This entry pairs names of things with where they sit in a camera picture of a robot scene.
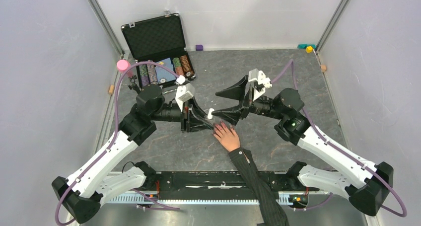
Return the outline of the black pinstripe sleeve forearm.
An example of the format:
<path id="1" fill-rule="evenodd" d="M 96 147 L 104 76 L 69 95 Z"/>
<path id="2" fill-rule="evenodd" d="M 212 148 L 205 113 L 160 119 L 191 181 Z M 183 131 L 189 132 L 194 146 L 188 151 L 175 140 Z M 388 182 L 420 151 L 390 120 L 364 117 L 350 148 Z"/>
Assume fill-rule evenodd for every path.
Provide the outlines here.
<path id="1" fill-rule="evenodd" d="M 259 201 L 259 208 L 265 226 L 288 226 L 285 211 L 276 201 L 269 185 L 259 176 L 258 169 L 249 150 L 242 147 L 231 151 L 228 156 Z"/>

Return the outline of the clear nail polish bottle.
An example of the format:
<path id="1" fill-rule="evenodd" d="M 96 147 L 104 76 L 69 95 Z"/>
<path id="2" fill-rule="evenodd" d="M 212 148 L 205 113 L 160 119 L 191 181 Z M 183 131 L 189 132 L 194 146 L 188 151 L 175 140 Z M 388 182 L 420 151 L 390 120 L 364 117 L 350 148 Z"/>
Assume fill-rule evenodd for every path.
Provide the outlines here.
<path id="1" fill-rule="evenodd" d="M 221 123 L 225 123 L 226 121 L 216 117 L 216 118 L 212 118 L 212 119 L 204 119 L 204 123 L 209 127 L 209 128 L 213 128 L 215 126 L 215 124 L 221 124 Z"/>

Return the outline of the mannequin hand with red nails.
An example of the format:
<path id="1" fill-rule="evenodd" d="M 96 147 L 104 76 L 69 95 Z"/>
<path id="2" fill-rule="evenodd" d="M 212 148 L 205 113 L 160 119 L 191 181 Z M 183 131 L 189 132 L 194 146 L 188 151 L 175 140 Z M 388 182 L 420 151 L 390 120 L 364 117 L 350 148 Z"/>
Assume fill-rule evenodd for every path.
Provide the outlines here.
<path id="1" fill-rule="evenodd" d="M 240 139 L 233 128 L 228 127 L 224 122 L 216 123 L 213 127 L 213 136 L 228 151 L 232 152 L 240 148 Z"/>

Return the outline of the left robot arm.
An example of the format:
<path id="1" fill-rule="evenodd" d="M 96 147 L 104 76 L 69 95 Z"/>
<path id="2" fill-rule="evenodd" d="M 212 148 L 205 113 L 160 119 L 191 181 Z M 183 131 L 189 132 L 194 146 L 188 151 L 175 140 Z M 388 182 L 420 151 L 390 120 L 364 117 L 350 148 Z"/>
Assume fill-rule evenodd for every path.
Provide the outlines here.
<path id="1" fill-rule="evenodd" d="M 72 215 L 71 223 L 83 224 L 105 203 L 126 191 L 140 187 L 152 189 L 156 184 L 155 172 L 145 162 L 137 163 L 115 177 L 106 179 L 106 176 L 156 131 L 155 121 L 179 122 L 183 132 L 212 128 L 214 109 L 202 110 L 194 92 L 190 83 L 181 85 L 177 87 L 175 103 L 166 103 L 160 86 L 150 84 L 143 87 L 136 97 L 136 104 L 108 142 L 73 174 L 53 180 L 52 188 L 59 200 L 55 215 L 57 225 L 63 225 L 59 219 L 61 206 Z"/>

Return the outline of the white nail polish cap brush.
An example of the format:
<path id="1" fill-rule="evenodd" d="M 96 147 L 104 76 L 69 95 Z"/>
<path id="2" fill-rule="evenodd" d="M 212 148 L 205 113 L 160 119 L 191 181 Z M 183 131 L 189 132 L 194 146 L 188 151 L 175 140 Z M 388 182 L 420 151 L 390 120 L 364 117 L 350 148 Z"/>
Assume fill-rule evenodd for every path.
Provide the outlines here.
<path id="1" fill-rule="evenodd" d="M 213 118 L 213 111 L 214 111 L 214 109 L 213 109 L 213 108 L 210 108 L 210 109 L 209 109 L 209 111 L 208 111 L 207 118 L 208 118 L 209 120 Z"/>

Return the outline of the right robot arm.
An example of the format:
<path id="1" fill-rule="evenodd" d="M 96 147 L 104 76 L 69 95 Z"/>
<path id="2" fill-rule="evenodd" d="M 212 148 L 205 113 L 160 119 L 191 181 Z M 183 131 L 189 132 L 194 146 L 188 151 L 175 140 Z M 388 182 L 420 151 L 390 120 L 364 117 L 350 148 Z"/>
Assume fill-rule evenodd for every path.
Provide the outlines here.
<path id="1" fill-rule="evenodd" d="M 290 189 L 306 186 L 325 190 L 347 199 L 363 214 L 377 215 L 393 187 L 393 167 L 367 160 L 323 133 L 301 113 L 304 102 L 296 89 L 285 88 L 270 98 L 265 96 L 269 86 L 270 81 L 260 83 L 245 76 L 216 93 L 218 97 L 237 100 L 238 105 L 216 110 L 213 115 L 233 125 L 250 113 L 277 119 L 274 129 L 284 141 L 311 152 L 334 169 L 321 170 L 297 162 L 287 176 Z"/>

